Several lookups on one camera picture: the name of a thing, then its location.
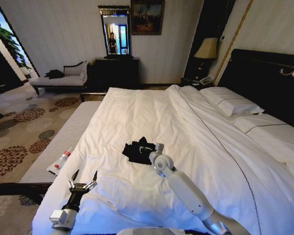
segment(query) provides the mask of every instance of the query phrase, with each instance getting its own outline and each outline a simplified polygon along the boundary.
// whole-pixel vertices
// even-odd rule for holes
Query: red cap
[[[68,151],[64,151],[64,153],[63,153],[64,155],[67,155],[67,156],[70,156],[71,155],[71,153],[70,152],[68,152]]]

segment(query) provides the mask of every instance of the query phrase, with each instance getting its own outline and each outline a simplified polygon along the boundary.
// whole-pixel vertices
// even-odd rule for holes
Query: white duvet
[[[287,168],[215,111],[196,89],[178,86],[166,91],[109,89],[45,195],[33,220],[33,234],[51,232],[49,216],[66,204],[67,180],[77,169],[76,182],[81,183],[91,181],[97,170],[98,185],[83,196],[72,234],[158,226],[207,232],[165,178],[122,154],[125,143],[142,136],[164,143],[164,154],[214,208],[251,234],[294,234],[294,178]]]

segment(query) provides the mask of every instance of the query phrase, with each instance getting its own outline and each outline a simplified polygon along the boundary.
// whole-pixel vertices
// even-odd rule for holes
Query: mirror
[[[98,6],[107,56],[130,55],[129,6]]]

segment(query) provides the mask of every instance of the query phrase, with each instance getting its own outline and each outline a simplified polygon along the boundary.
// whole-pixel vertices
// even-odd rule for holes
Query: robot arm
[[[170,188],[185,207],[197,216],[207,229],[217,235],[249,235],[236,220],[218,213],[202,191],[181,171],[178,171],[171,157],[162,154],[164,145],[157,143],[156,151],[149,159],[156,172],[168,179]]]
[[[77,183],[74,180],[77,177],[79,170],[68,180],[71,196],[67,204],[61,210],[54,210],[49,219],[52,221],[53,232],[51,235],[69,235],[74,227],[75,218],[79,211],[80,201],[82,196],[88,193],[97,185],[97,171],[94,178],[88,184]]]

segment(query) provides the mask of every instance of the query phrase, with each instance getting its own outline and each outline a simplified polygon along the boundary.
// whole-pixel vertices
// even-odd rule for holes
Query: table lamp
[[[217,38],[205,38],[194,55],[195,58],[199,58],[201,63],[198,67],[196,79],[201,79],[207,76],[209,67],[212,60],[217,57]]]

